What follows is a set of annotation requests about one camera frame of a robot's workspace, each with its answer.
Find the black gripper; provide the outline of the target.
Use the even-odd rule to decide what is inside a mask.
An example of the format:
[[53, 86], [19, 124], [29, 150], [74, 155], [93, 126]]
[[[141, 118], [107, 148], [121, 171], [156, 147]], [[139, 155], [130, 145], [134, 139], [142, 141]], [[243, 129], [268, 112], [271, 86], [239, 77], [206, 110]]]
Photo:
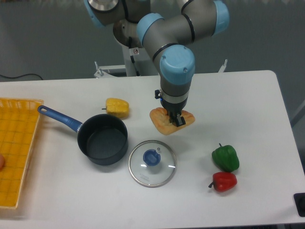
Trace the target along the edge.
[[174, 123], [173, 115], [176, 115], [175, 124], [176, 126], [183, 126], [186, 124], [186, 121], [181, 112], [186, 106], [187, 102], [187, 93], [181, 96], [172, 96], [168, 95], [162, 90], [154, 91], [155, 99], [159, 99], [162, 107], [169, 113], [169, 122]]

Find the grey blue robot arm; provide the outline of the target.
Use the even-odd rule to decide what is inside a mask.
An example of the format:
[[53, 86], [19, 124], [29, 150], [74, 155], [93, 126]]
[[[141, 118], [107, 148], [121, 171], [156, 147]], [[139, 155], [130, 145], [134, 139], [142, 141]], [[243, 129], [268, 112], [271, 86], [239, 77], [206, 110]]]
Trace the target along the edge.
[[165, 19], [151, 11], [148, 0], [86, 0], [92, 22], [100, 27], [112, 24], [116, 41], [135, 62], [134, 49], [144, 49], [160, 75], [155, 98], [175, 126], [185, 125], [186, 105], [195, 72], [195, 57], [187, 45], [228, 28], [230, 16], [220, 0], [179, 0], [181, 13]]

